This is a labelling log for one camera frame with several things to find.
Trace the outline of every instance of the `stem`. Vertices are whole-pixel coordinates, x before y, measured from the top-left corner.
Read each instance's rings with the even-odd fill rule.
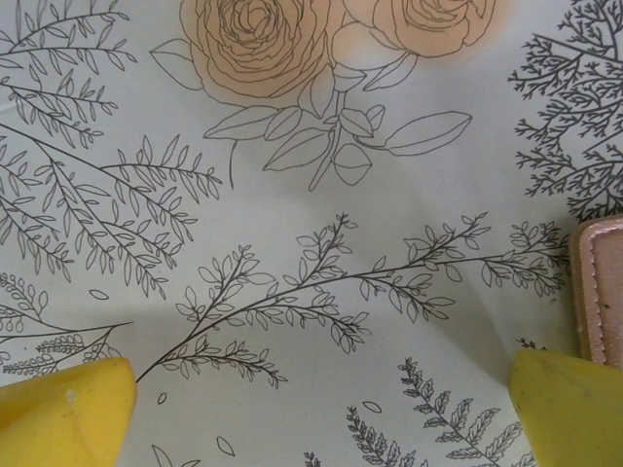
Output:
[[[271,301],[277,301],[277,299],[280,299],[282,297],[285,297],[287,295],[290,295],[294,292],[301,292],[307,289],[311,289],[312,287],[316,287],[316,286],[323,286],[323,285],[327,285],[327,284],[332,284],[332,283],[337,283],[337,282],[341,282],[341,281],[345,281],[345,280],[351,280],[351,279],[369,279],[370,276],[372,274],[373,277],[376,275],[381,275],[381,274],[386,274],[389,272],[398,272],[401,270],[407,270],[407,269],[419,269],[419,268],[423,268],[424,267],[424,262],[427,261],[431,255],[433,255],[436,251],[439,251],[439,249],[441,248],[445,248],[446,246],[448,246],[450,243],[452,243],[453,241],[455,241],[457,238],[461,237],[462,235],[467,234],[471,229],[473,229],[473,226],[466,228],[463,232],[455,234],[453,236],[451,236],[448,240],[446,240],[443,243],[440,243],[439,245],[436,245],[434,248],[431,248],[431,250],[426,253],[425,255],[423,255],[421,258],[417,259],[416,261],[407,264],[405,266],[402,267],[398,267],[398,268],[386,268],[386,269],[379,269],[379,270],[375,270],[375,271],[366,271],[366,272],[360,272],[360,273],[355,273],[355,274],[346,274],[343,275],[341,277],[338,278],[331,278],[331,279],[324,279],[324,280],[320,280],[320,281],[316,281],[316,282],[312,282],[312,283],[305,283],[305,284],[300,284],[297,287],[294,287],[292,289],[280,292],[278,294],[272,295],[270,297],[264,298],[264,299],[260,299],[250,305],[246,305],[243,306],[242,308],[239,308],[235,311],[232,311],[231,313],[224,315],[212,322],[210,322],[208,325],[202,327],[199,329],[201,323],[204,321],[205,317],[209,314],[209,312],[214,309],[215,306],[218,305],[217,301],[220,300],[220,297],[222,297],[222,294],[224,293],[223,291],[227,289],[227,287],[224,287],[221,290],[221,293],[219,294],[219,296],[217,296],[216,299],[214,299],[214,302],[212,302],[212,305],[210,306],[210,308],[205,312],[205,314],[203,315],[203,318],[200,322],[198,322],[198,324],[195,326],[195,328],[193,329],[193,331],[188,335],[188,337],[186,339],[184,339],[183,341],[181,341],[178,345],[174,346],[171,350],[169,350],[167,353],[163,354],[162,357],[160,357],[158,360],[156,360],[152,365],[150,365],[136,380],[136,382],[140,382],[142,379],[144,379],[152,370],[154,370],[156,367],[158,367],[159,365],[161,365],[163,363],[163,361],[165,360],[165,358],[167,357],[167,355],[169,355],[170,353],[178,350],[179,348],[181,348],[182,346],[184,346],[185,344],[189,343],[190,341],[196,339],[198,336],[202,335],[203,333],[206,333],[207,331],[209,331],[210,329],[213,329],[214,327],[217,327],[219,324],[228,321],[229,319],[233,318],[234,316],[241,314],[241,313],[245,313],[251,309],[257,308],[259,306],[262,305],[267,305],[268,302]],[[475,261],[488,261],[489,259],[498,259],[500,258],[499,255],[496,256],[491,256],[491,257],[482,257],[482,258],[466,258],[463,260],[453,260],[453,263],[467,263],[467,262],[475,262]]]
[[[621,64],[621,60],[618,60],[618,59],[615,59],[615,58],[610,58],[609,56],[593,54],[592,52],[585,51],[583,49],[580,49],[579,47],[572,46],[571,44],[568,44],[568,43],[563,42],[563,41],[557,41],[556,39],[551,39],[551,38],[549,38],[547,36],[543,36],[541,34],[534,34],[534,37],[536,37],[537,39],[540,39],[542,41],[546,41],[546,42],[550,42],[552,44],[556,44],[557,46],[563,47],[565,49],[569,49],[571,51],[578,52],[579,54],[582,54],[582,55],[589,55],[589,56],[591,56],[593,58],[609,61],[611,63]]]
[[[63,154],[64,156],[66,156],[67,158],[69,158],[69,159],[71,159],[71,160],[73,160],[73,161],[76,161],[76,162],[79,162],[79,163],[81,163],[81,164],[84,164],[84,165],[86,165],[87,167],[89,167],[89,168],[91,168],[91,169],[93,169],[93,170],[95,170],[95,171],[97,171],[97,172],[99,172],[99,173],[103,173],[103,174],[105,174],[106,176],[109,176],[109,177],[113,178],[113,179],[115,180],[115,182],[119,182],[120,184],[122,184],[122,185],[124,185],[126,188],[128,188],[128,190],[132,190],[132,191],[133,191],[133,192],[134,192],[134,193],[135,193],[138,197],[142,197],[142,198],[144,198],[144,199],[146,200],[146,202],[151,202],[151,203],[152,203],[154,206],[156,206],[156,207],[157,207],[160,211],[165,212],[165,213],[166,213],[166,216],[169,218],[169,222],[170,222],[171,224],[172,224],[173,222],[177,222],[177,223],[179,223],[179,224],[180,224],[180,230],[181,230],[181,229],[183,229],[183,230],[184,230],[184,232],[185,232],[186,234],[188,234],[188,233],[189,233],[188,228],[186,227],[186,224],[184,224],[183,222],[181,222],[181,221],[177,218],[177,216],[176,216],[176,214],[175,214],[174,212],[169,211],[168,209],[164,208],[163,206],[161,206],[160,204],[158,204],[157,202],[155,202],[154,200],[152,200],[151,198],[149,198],[146,194],[144,194],[144,193],[143,193],[143,192],[141,192],[140,190],[136,190],[136,188],[135,188],[135,187],[133,187],[133,186],[132,186],[129,182],[127,182],[126,180],[124,180],[122,177],[118,177],[117,175],[114,175],[114,174],[112,174],[112,173],[109,173],[109,172],[107,172],[106,170],[102,169],[102,167],[100,167],[100,166],[98,166],[98,165],[95,165],[95,164],[94,164],[94,163],[92,163],[92,162],[89,162],[89,161],[86,161],[86,160],[84,160],[84,159],[81,159],[81,158],[79,158],[79,157],[77,157],[77,156],[75,156],[75,155],[73,155],[73,154],[71,154],[71,153],[69,153],[69,152],[67,152],[67,151],[65,151],[65,150],[63,150],[63,149],[58,148],[57,146],[54,146],[54,145],[52,145],[52,144],[50,144],[50,143],[46,143],[46,142],[45,142],[45,141],[43,141],[42,139],[39,139],[39,138],[37,138],[37,137],[35,137],[35,136],[31,135],[31,134],[24,133],[23,131],[20,131],[20,130],[15,129],[15,128],[11,127],[11,126],[5,125],[5,124],[3,124],[3,123],[0,123],[0,127],[2,127],[2,128],[4,128],[4,129],[6,129],[6,130],[8,130],[8,131],[11,131],[11,132],[13,132],[13,133],[15,133],[15,134],[18,134],[18,135],[20,135],[20,136],[22,136],[22,137],[24,137],[24,138],[26,138],[26,139],[31,140],[32,142],[34,142],[35,144],[37,144],[40,148],[41,148],[41,147],[47,147],[47,148],[49,148],[49,149],[52,149],[52,150],[54,150],[54,151],[57,151],[58,153]]]
[[[428,408],[435,413],[439,418],[441,418],[442,420],[444,420],[446,422],[445,426],[450,427],[450,429],[452,429],[453,432],[455,432],[458,436],[460,436],[461,440],[464,441],[465,443],[467,443],[468,445],[470,445],[473,449],[476,449],[478,451],[478,453],[480,454],[481,457],[485,458],[488,462],[490,462],[492,466],[495,467],[499,467],[499,464],[497,464],[497,462],[495,462],[494,460],[490,459],[487,457],[487,455],[482,452],[478,447],[476,447],[474,444],[470,443],[469,441],[467,441],[467,438],[465,438],[465,436],[463,436],[463,434],[460,432],[460,430],[456,429],[452,423],[450,422],[450,420],[448,420],[448,418],[446,418],[444,415],[442,415],[441,413],[439,413],[437,411],[437,409],[435,409],[434,404],[431,404],[430,401],[428,399],[426,399],[421,392],[418,390],[416,383],[413,380],[413,377],[411,375],[411,369],[408,367],[407,368],[407,375],[409,376],[409,380],[411,381],[411,385],[414,387],[414,389],[416,391],[418,391],[418,394],[420,395],[421,399],[425,402],[425,404],[428,406]]]
[[[119,324],[114,324],[112,326],[97,326],[95,328],[87,328],[87,329],[66,329],[66,328],[60,328],[58,326],[52,325],[52,324],[48,324],[44,321],[39,321],[41,324],[52,328],[52,329],[58,329],[58,332],[55,333],[43,333],[43,334],[30,334],[30,335],[20,335],[20,336],[0,336],[0,339],[7,339],[7,340],[11,340],[11,339],[31,339],[31,338],[52,338],[54,336],[64,336],[65,334],[71,334],[71,333],[90,333],[93,331],[103,331],[104,329],[109,329],[111,331],[117,329],[117,328],[121,328],[122,326],[127,326],[129,324],[133,324],[132,321],[128,321],[125,323],[119,323]]]
[[[88,14],[85,14],[85,15],[77,15],[75,17],[70,17],[70,18],[59,18],[56,21],[49,22],[45,26],[41,26],[41,27],[35,29],[34,31],[32,31],[28,35],[22,37],[21,39],[18,38],[18,41],[9,49],[9,51],[7,53],[0,54],[0,56],[7,55],[7,54],[12,54],[13,52],[16,51],[16,48],[18,46],[23,46],[24,42],[26,40],[32,38],[34,35],[38,34],[39,32],[45,31],[49,27],[57,26],[59,24],[67,22],[67,21],[74,21],[74,20],[83,19],[83,18],[97,18],[97,17],[103,17],[104,15],[118,15],[118,14],[119,13],[117,13],[117,12],[102,12],[102,13],[88,13]]]
[[[110,105],[113,102],[101,102],[99,100],[91,100],[91,99],[85,99],[82,97],[75,97],[73,95],[63,95],[63,94],[59,94],[57,92],[51,92],[49,90],[34,90],[32,88],[24,88],[22,86],[15,86],[12,85],[10,83],[4,83],[4,84],[0,84],[0,86],[4,87],[4,88],[9,88],[12,91],[16,91],[16,90],[23,90],[25,92],[32,92],[34,94],[43,94],[43,95],[50,95],[52,97],[58,97],[60,99],[71,99],[73,101],[78,101],[78,102],[85,102],[85,103],[89,103],[89,104],[98,104],[98,105]]]
[[[338,96],[335,102],[335,107],[336,107],[335,117],[339,117],[342,111],[344,110],[346,106],[346,100],[347,100],[347,93],[338,92]],[[315,175],[313,176],[310,182],[310,192],[315,190],[315,188],[318,186],[318,183],[320,182],[324,174],[327,172],[327,170],[331,166],[331,163],[333,163],[333,160],[336,157],[336,152],[338,148],[340,147],[340,138],[342,137],[342,125],[340,124],[339,120],[336,123],[336,127],[332,131],[331,134],[332,134],[331,143],[329,144],[329,148],[327,152],[325,153],[326,155],[322,159],[322,162],[320,163],[318,170],[316,171]]]
[[[610,16],[605,12],[604,4],[602,4],[602,2],[598,0],[597,2],[595,2],[595,6],[604,15],[604,21],[605,21],[605,24],[607,25],[607,30],[610,33],[610,40],[612,41],[612,50],[614,51],[614,59],[618,60],[619,59],[619,46],[616,43],[616,35],[614,33],[614,26],[612,25],[612,22],[610,21]]]

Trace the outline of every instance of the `sprig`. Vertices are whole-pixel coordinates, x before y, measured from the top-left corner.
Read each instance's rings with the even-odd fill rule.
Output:
[[[84,255],[86,269],[101,273],[123,269],[126,285],[134,281],[146,296],[158,291],[165,298],[167,279],[154,272],[160,265],[177,267],[175,255],[186,241],[193,241],[191,226],[197,222],[183,210],[185,198],[196,203],[199,194],[218,198],[221,181],[212,167],[203,167],[202,154],[188,158],[188,146],[177,149],[178,135],[156,162],[145,136],[136,163],[128,162],[120,151],[121,163],[100,166],[10,126],[0,123],[0,127],[29,139],[38,151],[20,153],[24,163],[14,162],[15,157],[8,161],[9,183],[3,184],[0,174],[0,213],[3,208],[6,212],[5,219],[0,218],[0,244],[14,232],[22,257],[30,253],[37,272],[47,264],[51,272],[62,270],[67,280],[73,247],[76,255]],[[5,146],[0,146],[0,164]],[[44,161],[30,169],[35,157]],[[69,164],[78,164],[81,170],[74,171]],[[98,186],[84,182],[89,172],[102,177]],[[18,176],[27,189],[37,189],[32,196],[24,196]],[[4,197],[5,185],[22,196]]]
[[[413,467],[416,462],[416,452],[412,450],[401,454],[401,449],[395,441],[387,446],[383,433],[378,433],[372,426],[368,426],[357,413],[356,407],[349,407],[347,414],[348,430],[353,433],[352,438],[357,448],[363,453],[363,460],[370,465],[383,467]],[[427,467],[425,460],[421,467]]]
[[[440,276],[454,282],[462,281],[458,268],[461,265],[480,265],[483,281],[491,287],[502,286],[505,282],[524,289],[532,286],[540,296],[552,295],[563,286],[563,273],[557,269],[564,269],[568,264],[567,239],[560,235],[555,225],[523,223],[513,226],[510,241],[514,249],[500,254],[478,254],[478,240],[490,231],[489,227],[482,225],[485,216],[462,216],[461,228],[444,224],[443,233],[424,226],[425,236],[405,239],[406,259],[398,266],[388,266],[387,257],[382,257],[368,270],[348,272],[340,260],[352,253],[347,245],[346,232],[357,226],[348,215],[337,215],[336,222],[297,237],[303,255],[296,261],[295,273],[282,274],[284,288],[275,275],[260,270],[260,261],[250,246],[240,246],[220,260],[214,258],[209,267],[199,268],[202,280],[208,285],[207,300],[192,287],[187,287],[185,302],[176,306],[192,324],[192,329],[138,380],[163,366],[170,358],[186,355],[196,342],[207,341],[208,333],[223,326],[260,325],[269,331],[272,326],[287,324],[307,328],[313,323],[327,328],[333,342],[343,352],[354,352],[370,333],[363,327],[368,313],[341,313],[338,294],[332,291],[341,282],[358,283],[365,301],[385,297],[413,322],[420,315],[425,320],[449,318],[443,308],[455,301],[435,295],[429,297],[428,289]],[[237,295],[243,289],[257,298],[245,305],[237,303]]]
[[[50,135],[61,135],[72,148],[77,142],[89,148],[103,132],[93,129],[100,113],[111,115],[114,102],[103,98],[104,87],[94,87],[102,57],[121,71],[125,62],[136,58],[122,50],[125,40],[108,46],[108,39],[119,20],[128,17],[115,11],[116,2],[98,8],[90,5],[87,13],[72,13],[71,2],[58,9],[54,3],[40,0],[36,13],[16,6],[17,38],[0,31],[0,44],[11,44],[0,53],[0,68],[11,74],[0,79],[0,89],[9,92],[18,114],[27,125],[41,125]],[[75,67],[89,71],[91,77],[81,83],[74,78]],[[27,79],[19,70],[27,70]]]
[[[458,402],[452,413],[448,413],[451,391],[438,393],[432,379],[424,379],[422,370],[418,370],[418,363],[411,358],[405,360],[404,365],[398,366],[405,373],[402,383],[409,386],[404,391],[408,397],[415,399],[418,404],[416,412],[431,415],[424,423],[424,428],[443,428],[441,435],[435,440],[437,443],[459,443],[463,448],[453,449],[446,457],[453,460],[477,460],[478,465],[486,462],[488,465],[499,466],[499,461],[521,434],[519,422],[511,423],[487,445],[482,446],[482,440],[499,409],[487,409],[479,413],[473,422],[467,426],[472,399],[463,399]],[[522,458],[515,465],[530,465]]]
[[[210,345],[207,336],[198,338],[193,345],[185,345],[167,355],[162,366],[169,371],[179,371],[185,378],[190,378],[190,370],[197,375],[201,374],[201,365],[210,364],[214,370],[221,370],[223,366],[229,366],[238,370],[242,378],[249,382],[259,374],[268,377],[269,384],[275,389],[281,382],[287,381],[279,374],[275,365],[267,361],[269,350],[265,348],[259,353],[253,353],[246,348],[244,341],[233,341],[226,348]]]
[[[623,212],[621,151],[607,144],[604,151],[586,153],[584,160],[579,165],[568,154],[536,149],[519,153],[517,164],[535,172],[531,176],[532,186],[526,190],[528,196],[566,194],[569,214],[579,221]]]
[[[526,43],[526,64],[509,81],[525,99],[544,101],[539,122],[522,119],[517,133],[535,144],[517,154],[517,165],[534,174],[527,195],[568,197],[568,211],[580,221],[623,209],[621,158],[623,61],[619,50],[623,4],[578,0],[559,25],[561,39],[534,34]],[[588,142],[573,156],[567,138]],[[578,144],[573,141],[573,148]]]
[[[95,328],[71,329],[52,324],[43,317],[49,304],[46,291],[37,292],[33,284],[5,272],[0,273],[0,367],[8,375],[33,377],[47,375],[71,366],[71,362],[91,362],[120,356],[110,345],[113,331],[128,323]],[[10,363],[11,348],[29,342],[34,356]]]

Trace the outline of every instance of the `pink leather object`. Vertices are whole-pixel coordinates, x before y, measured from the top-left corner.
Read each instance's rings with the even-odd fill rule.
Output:
[[[623,217],[580,225],[570,259],[582,356],[623,369]]]

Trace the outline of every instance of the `rose illustration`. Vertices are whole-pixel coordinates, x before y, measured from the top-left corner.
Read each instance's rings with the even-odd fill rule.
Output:
[[[350,15],[381,44],[436,57],[471,46],[487,32],[495,0],[344,0]]]
[[[237,105],[286,107],[330,62],[340,0],[184,0],[181,20],[205,91]]]

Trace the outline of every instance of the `wrapping paper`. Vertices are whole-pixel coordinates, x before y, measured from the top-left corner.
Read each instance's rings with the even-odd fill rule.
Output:
[[[1,0],[0,382],[124,355],[120,466],[534,466],[621,212],[620,0]]]

